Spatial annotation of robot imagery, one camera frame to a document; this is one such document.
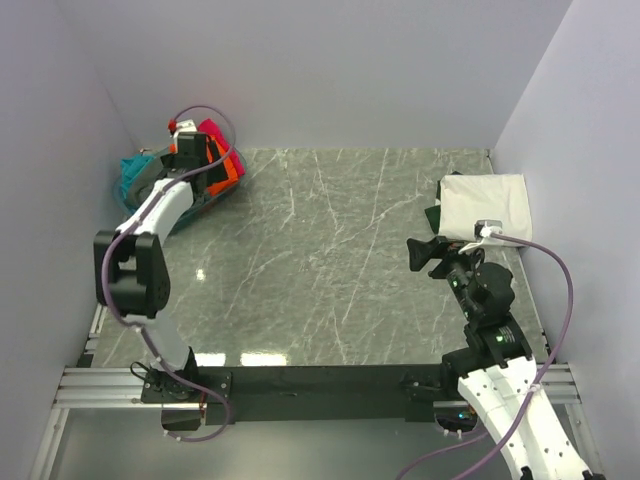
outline gray marble surface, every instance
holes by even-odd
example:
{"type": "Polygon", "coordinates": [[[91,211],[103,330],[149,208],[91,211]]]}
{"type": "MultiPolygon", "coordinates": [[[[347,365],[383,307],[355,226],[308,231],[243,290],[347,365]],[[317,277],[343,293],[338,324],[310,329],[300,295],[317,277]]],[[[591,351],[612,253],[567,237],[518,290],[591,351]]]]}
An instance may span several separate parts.
{"type": "MultiPolygon", "coordinates": [[[[254,149],[228,199],[164,247],[180,334],[212,365],[438,363],[465,347],[446,282],[412,273],[406,239],[433,237],[424,208],[458,170],[491,173],[484,150],[254,149]]],[[[545,340],[514,249],[512,307],[538,359],[545,340]]],[[[144,358],[106,318],[93,366],[144,358]]]]}

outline table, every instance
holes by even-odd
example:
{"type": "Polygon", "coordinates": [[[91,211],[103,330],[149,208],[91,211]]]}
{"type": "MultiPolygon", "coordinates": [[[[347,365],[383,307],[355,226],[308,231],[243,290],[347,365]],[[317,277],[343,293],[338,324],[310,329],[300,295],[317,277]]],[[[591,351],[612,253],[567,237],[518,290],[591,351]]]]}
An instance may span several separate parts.
{"type": "MultiPolygon", "coordinates": [[[[444,281],[409,271],[406,239],[433,237],[424,209],[454,170],[492,173],[480,149],[247,149],[231,196],[164,245],[168,311],[200,365],[439,363],[466,346],[444,281]]],[[[512,313],[536,358],[546,340],[520,257],[512,313]]],[[[142,360],[136,337],[105,319],[92,366],[142,360]]]]}

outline pink cloth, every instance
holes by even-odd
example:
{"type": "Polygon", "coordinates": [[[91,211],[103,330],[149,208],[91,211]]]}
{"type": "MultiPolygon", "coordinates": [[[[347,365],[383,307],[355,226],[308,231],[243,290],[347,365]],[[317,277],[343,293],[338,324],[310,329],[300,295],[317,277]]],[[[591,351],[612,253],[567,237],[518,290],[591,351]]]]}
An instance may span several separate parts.
{"type": "MultiPolygon", "coordinates": [[[[227,142],[226,138],[224,138],[220,127],[218,127],[210,118],[207,118],[198,126],[198,131],[211,135],[213,138],[215,138],[216,142],[218,142],[218,145],[224,148],[225,152],[229,150],[229,142],[227,142]]],[[[233,152],[231,152],[231,155],[229,155],[229,157],[233,162],[233,167],[236,169],[236,172],[238,172],[238,177],[244,175],[246,173],[244,170],[244,165],[242,165],[242,162],[240,161],[240,158],[238,157],[236,151],[234,150],[233,152]]]]}

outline white wall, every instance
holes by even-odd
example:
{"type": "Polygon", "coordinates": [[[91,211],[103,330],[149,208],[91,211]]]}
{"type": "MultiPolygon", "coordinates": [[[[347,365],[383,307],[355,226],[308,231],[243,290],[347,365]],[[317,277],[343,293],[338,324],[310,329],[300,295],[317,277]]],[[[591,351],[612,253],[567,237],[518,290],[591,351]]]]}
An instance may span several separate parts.
{"type": "Polygon", "coordinates": [[[210,102],[245,147],[493,147],[570,3],[57,1],[142,144],[210,102]]]}
{"type": "Polygon", "coordinates": [[[0,64],[0,477],[19,480],[82,352],[92,238],[132,143],[52,1],[3,4],[0,64]]]}
{"type": "MultiPolygon", "coordinates": [[[[572,270],[563,358],[574,370],[608,478],[640,475],[640,3],[575,0],[495,149],[526,176],[534,239],[572,270]]],[[[552,338],[566,302],[556,265],[525,268],[552,338]]]]}

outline folded white cloth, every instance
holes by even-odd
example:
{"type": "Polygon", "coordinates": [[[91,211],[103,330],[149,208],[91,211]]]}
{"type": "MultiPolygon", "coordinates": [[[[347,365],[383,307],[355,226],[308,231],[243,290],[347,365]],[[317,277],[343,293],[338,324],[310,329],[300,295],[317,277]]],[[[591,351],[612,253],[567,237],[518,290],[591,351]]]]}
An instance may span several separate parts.
{"type": "Polygon", "coordinates": [[[475,241],[473,229],[478,220],[499,220],[504,235],[532,239],[529,199],[522,175],[446,175],[440,182],[440,208],[438,234],[452,240],[475,241]]]}

